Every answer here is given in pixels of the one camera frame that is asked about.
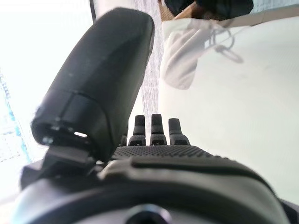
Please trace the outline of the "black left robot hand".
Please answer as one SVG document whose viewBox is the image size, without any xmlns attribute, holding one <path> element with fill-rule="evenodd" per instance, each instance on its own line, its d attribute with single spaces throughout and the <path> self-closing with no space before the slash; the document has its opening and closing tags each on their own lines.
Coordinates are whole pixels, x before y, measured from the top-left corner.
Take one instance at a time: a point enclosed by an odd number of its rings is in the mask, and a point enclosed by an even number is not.
<svg viewBox="0 0 299 224">
<path fill-rule="evenodd" d="M 31 123 L 48 146 L 26 165 L 13 224 L 296 224 L 298 211 L 252 169 L 190 144 L 180 121 L 128 119 L 155 25 L 144 12 L 100 17 L 67 57 Z"/>
</svg>

